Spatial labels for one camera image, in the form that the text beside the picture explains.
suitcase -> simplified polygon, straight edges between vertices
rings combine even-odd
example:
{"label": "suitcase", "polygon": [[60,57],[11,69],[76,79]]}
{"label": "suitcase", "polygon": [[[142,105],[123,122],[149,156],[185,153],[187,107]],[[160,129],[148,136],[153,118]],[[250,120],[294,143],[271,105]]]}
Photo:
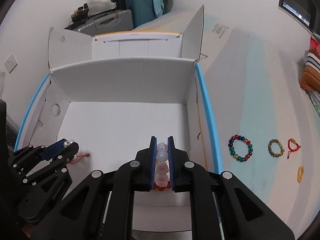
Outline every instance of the suitcase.
{"label": "suitcase", "polygon": [[101,13],[73,29],[91,36],[104,33],[131,31],[133,29],[130,10],[115,10]]}
{"label": "suitcase", "polygon": [[131,10],[134,28],[156,18],[153,0],[115,0],[115,2],[117,9]]}

window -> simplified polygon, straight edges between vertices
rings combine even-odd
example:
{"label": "window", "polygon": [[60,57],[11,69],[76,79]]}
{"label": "window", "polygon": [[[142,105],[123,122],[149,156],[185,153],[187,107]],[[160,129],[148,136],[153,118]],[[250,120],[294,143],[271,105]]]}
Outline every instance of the window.
{"label": "window", "polygon": [[320,34],[320,11],[311,0],[280,0],[279,6],[308,30]]}

striped pillow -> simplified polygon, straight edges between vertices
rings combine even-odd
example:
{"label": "striped pillow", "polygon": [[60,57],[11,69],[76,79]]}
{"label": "striped pillow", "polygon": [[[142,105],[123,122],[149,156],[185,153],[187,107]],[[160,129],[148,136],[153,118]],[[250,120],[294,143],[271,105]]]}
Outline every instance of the striped pillow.
{"label": "striped pillow", "polygon": [[312,36],[309,53],[305,61],[306,68],[302,73],[300,87],[304,90],[320,92],[320,44]]}

white bead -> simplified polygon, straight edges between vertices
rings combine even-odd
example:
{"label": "white bead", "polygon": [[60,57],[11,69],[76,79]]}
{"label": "white bead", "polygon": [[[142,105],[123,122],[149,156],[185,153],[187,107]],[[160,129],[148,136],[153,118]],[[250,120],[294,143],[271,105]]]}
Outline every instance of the white bead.
{"label": "white bead", "polygon": [[163,162],[163,163],[158,163],[155,169],[155,173],[158,174],[167,174],[169,172],[169,167],[167,165],[167,163]]}
{"label": "white bead", "polygon": [[168,153],[165,150],[157,152],[156,159],[158,162],[165,162],[168,159]]}
{"label": "white bead", "polygon": [[158,173],[155,177],[155,183],[159,187],[166,187],[168,185],[168,176],[167,174]]}
{"label": "white bead", "polygon": [[159,143],[157,146],[157,152],[160,151],[161,149],[167,151],[168,147],[165,143]]}

red string bracelet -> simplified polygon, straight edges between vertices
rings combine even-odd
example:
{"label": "red string bracelet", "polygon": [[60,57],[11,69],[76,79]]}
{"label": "red string bracelet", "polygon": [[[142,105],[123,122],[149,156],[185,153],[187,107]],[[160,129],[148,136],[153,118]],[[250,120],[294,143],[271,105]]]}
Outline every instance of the red string bracelet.
{"label": "red string bracelet", "polygon": [[75,164],[75,163],[77,163],[79,160],[81,160],[83,157],[89,157],[90,156],[90,153],[86,153],[86,154],[84,154],[84,155],[77,155],[77,157],[80,157],[78,160],[76,160],[75,162],[71,162],[71,161],[69,161],[68,163],[70,163],[70,164]]}
{"label": "red string bracelet", "polygon": [[[291,143],[291,142],[297,146],[295,149],[291,149],[291,147],[290,147],[290,143]],[[289,148],[290,151],[288,151],[287,159],[289,159],[290,153],[298,151],[298,150],[301,148],[301,146],[296,142],[295,139],[290,138],[290,139],[288,140],[288,148]]]}

